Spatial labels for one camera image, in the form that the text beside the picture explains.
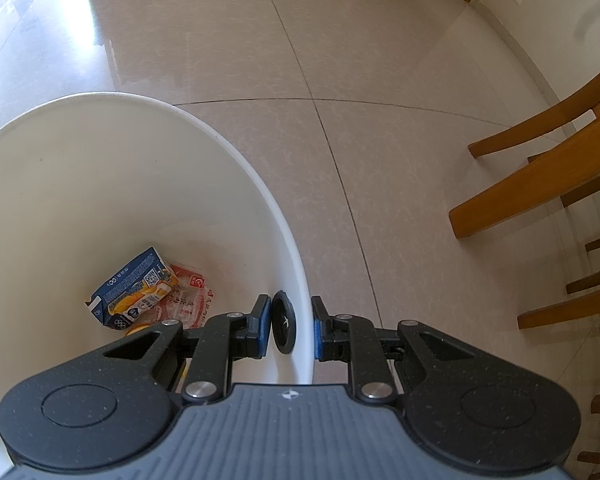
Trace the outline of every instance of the qr code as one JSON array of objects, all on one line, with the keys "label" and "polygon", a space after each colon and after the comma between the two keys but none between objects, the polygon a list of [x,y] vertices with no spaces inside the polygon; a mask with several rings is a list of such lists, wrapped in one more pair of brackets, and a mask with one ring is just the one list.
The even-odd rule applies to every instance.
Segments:
[{"label": "qr code", "polygon": [[154,286],[159,281],[160,278],[158,278],[158,274],[155,272],[155,269],[151,269],[144,277],[144,282],[146,283],[146,286]]}]

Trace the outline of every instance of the trash can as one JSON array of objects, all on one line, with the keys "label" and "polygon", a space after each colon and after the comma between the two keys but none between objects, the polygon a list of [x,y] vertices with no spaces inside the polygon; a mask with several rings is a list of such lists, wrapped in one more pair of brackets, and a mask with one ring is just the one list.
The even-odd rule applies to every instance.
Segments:
[{"label": "trash can", "polygon": [[[84,301],[147,247],[196,267],[209,316],[284,290],[294,350],[270,338],[234,381],[310,383],[313,316],[294,238],[271,193],[211,127],[147,97],[93,93],[0,129],[0,399],[14,384],[122,336]],[[0,440],[0,475],[10,466]]]}]

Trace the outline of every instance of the triangular cutout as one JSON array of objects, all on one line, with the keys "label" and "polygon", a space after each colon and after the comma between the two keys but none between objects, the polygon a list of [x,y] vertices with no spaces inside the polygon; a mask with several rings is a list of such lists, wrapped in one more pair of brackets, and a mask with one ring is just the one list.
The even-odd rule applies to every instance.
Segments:
[{"label": "triangular cutout", "polygon": [[474,357],[469,352],[442,341],[442,339],[438,339],[429,333],[421,332],[420,337],[439,361],[459,361]]},{"label": "triangular cutout", "polygon": [[148,349],[151,348],[151,346],[155,343],[155,340],[159,337],[159,332],[150,332],[137,339],[134,339],[133,341],[121,344],[113,350],[109,350],[106,354],[104,354],[104,357],[138,361],[138,359],[142,359],[144,357],[144,354],[147,353]]}]

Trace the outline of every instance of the white wall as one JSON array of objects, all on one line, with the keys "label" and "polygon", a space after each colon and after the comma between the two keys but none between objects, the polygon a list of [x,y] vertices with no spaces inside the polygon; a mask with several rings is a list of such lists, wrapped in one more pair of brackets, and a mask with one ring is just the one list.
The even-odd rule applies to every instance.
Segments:
[{"label": "white wall", "polygon": [[[600,72],[600,0],[480,0],[536,64],[559,99]],[[581,128],[593,113],[574,121]]]}]

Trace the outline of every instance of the beige floor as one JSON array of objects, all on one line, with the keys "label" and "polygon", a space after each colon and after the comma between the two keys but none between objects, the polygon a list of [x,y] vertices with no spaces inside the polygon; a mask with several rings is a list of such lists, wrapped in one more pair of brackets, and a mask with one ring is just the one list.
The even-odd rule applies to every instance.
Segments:
[{"label": "beige floor", "polygon": [[[566,386],[600,449],[600,316],[520,332],[600,269],[592,200],[457,241],[448,210],[560,141],[466,145],[546,107],[460,0],[0,0],[0,126],[85,91],[149,95],[229,139],[279,201],[332,314],[417,318]],[[321,365],[316,380],[346,376]],[[570,471],[585,478],[592,467]]]}]

